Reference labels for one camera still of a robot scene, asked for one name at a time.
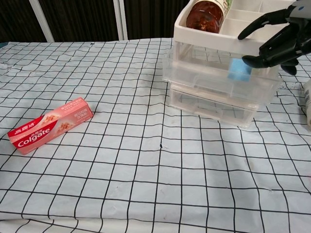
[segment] toothpaste box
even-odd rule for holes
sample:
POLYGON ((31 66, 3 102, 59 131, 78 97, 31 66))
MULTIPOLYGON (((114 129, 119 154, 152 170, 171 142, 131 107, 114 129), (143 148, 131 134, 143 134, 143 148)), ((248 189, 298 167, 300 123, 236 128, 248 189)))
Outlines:
POLYGON ((8 132, 8 136, 22 154, 27 154, 92 117, 88 104, 77 98, 8 132))

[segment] table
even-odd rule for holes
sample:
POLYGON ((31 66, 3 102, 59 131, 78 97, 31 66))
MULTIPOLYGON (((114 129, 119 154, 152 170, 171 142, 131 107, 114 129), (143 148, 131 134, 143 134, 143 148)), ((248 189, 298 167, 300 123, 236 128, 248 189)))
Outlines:
POLYGON ((0 50, 0 232, 307 233, 311 133, 284 71, 247 130, 167 105, 171 39, 0 50), (94 117, 22 156, 6 133, 77 97, 94 117))

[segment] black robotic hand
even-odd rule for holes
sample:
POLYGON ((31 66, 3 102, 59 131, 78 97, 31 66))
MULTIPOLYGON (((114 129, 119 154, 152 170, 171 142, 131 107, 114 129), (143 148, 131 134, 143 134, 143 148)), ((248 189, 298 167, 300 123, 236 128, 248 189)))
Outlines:
POLYGON ((287 9, 259 17, 240 33, 238 39, 243 40, 267 24, 283 23, 289 25, 260 47, 259 56, 243 57, 246 64, 254 68, 281 65, 287 73, 297 73, 297 58, 311 52, 311 0, 297 0, 287 9))

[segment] amber liquid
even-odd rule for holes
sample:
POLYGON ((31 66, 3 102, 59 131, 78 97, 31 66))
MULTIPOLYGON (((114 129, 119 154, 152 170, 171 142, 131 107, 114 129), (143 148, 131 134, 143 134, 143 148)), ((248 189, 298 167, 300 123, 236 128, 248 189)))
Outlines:
POLYGON ((210 33, 219 33, 224 22, 222 9, 211 1, 200 1, 191 9, 186 26, 210 33))

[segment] plastic drawer organizer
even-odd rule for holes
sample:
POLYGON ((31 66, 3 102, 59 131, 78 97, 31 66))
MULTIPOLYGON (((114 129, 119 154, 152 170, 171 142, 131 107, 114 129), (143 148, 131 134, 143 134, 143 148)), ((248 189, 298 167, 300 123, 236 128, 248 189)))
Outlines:
POLYGON ((269 104, 281 79, 279 67, 230 71, 243 55, 258 56, 259 47, 285 25, 267 25, 243 41, 237 36, 261 15, 287 8, 292 0, 233 0, 220 33, 186 27, 198 0, 190 0, 174 26, 174 47, 163 58, 163 80, 171 83, 170 105, 203 117, 247 127, 260 105, 269 104))

